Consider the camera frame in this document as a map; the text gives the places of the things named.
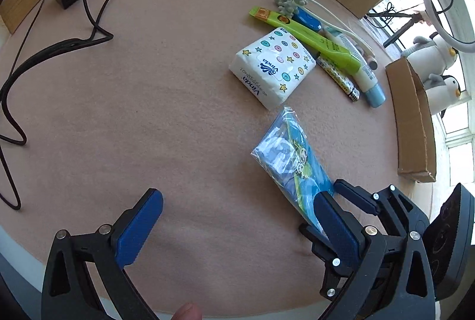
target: cartoon print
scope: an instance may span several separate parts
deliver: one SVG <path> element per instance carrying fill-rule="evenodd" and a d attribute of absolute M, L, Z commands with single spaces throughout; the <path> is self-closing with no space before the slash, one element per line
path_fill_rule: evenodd
<path fill-rule="evenodd" d="M 300 145 L 296 140 L 292 141 L 295 152 L 297 154 L 297 158 L 295 161 L 295 171 L 297 175 L 301 178 L 309 178 L 312 176 L 312 167 L 307 162 L 308 161 L 308 153 L 305 147 Z"/>
<path fill-rule="evenodd" d="M 290 19 L 284 15 L 277 16 L 277 20 L 285 24 L 290 24 Z"/>

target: tissue pack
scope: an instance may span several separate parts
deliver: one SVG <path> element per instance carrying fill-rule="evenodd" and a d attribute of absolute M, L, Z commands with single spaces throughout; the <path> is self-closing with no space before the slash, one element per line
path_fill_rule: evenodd
<path fill-rule="evenodd" d="M 277 28 L 236 53 L 229 69 L 268 109 L 281 105 L 316 65 L 284 28 Z"/>

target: blue gripper pad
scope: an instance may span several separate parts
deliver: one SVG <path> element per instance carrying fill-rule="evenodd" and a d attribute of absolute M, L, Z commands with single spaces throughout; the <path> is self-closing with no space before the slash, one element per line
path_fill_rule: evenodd
<path fill-rule="evenodd" d="M 360 247 L 342 218 L 346 212 L 327 192 L 321 192 L 315 196 L 313 209 L 338 257 L 345 265 L 354 270 L 357 269 L 360 264 Z"/>
<path fill-rule="evenodd" d="M 161 192 L 149 189 L 136 206 L 124 211 L 114 224 L 115 236 L 111 236 L 111 245 L 121 269 L 134 263 L 162 210 Z"/>

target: blue object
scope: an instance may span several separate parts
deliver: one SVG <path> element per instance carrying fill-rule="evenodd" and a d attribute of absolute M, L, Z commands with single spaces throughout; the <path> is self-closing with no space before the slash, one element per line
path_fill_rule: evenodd
<path fill-rule="evenodd" d="M 356 270 L 360 264 L 358 242 L 341 218 L 343 210 L 335 201 L 332 203 L 325 198 L 324 193 L 317 194 L 314 202 L 315 213 L 323 223 L 325 233 L 338 257 L 345 265 Z"/>
<path fill-rule="evenodd" d="M 318 19 L 315 17 L 309 15 L 307 12 L 305 12 L 303 9 L 299 9 L 297 13 L 294 13 L 292 16 L 292 20 L 295 20 L 296 22 L 302 24 L 303 26 L 306 26 L 307 28 L 310 28 L 312 31 L 318 32 L 322 29 L 322 24 Z"/>
<path fill-rule="evenodd" d="M 384 95 L 384 91 L 379 83 L 375 84 L 372 88 L 365 92 L 364 95 L 366 96 L 366 99 L 372 108 L 377 108 L 386 101 L 386 96 Z"/>
<path fill-rule="evenodd" d="M 117 240 L 115 260 L 121 269 L 134 263 L 162 211 L 163 196 L 153 190 Z"/>
<path fill-rule="evenodd" d="M 314 198 L 321 191 L 333 195 L 333 183 L 315 157 L 294 110 L 285 107 L 279 113 L 251 155 L 303 218 L 322 231 Z"/>

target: light blue cap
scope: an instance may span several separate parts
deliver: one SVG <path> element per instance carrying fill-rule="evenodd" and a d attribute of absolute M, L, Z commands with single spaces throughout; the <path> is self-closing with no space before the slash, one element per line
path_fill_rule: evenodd
<path fill-rule="evenodd" d="M 381 106 L 386 100 L 384 91 L 379 83 L 375 84 L 372 88 L 365 92 L 364 95 L 366 96 L 366 99 L 372 108 Z"/>

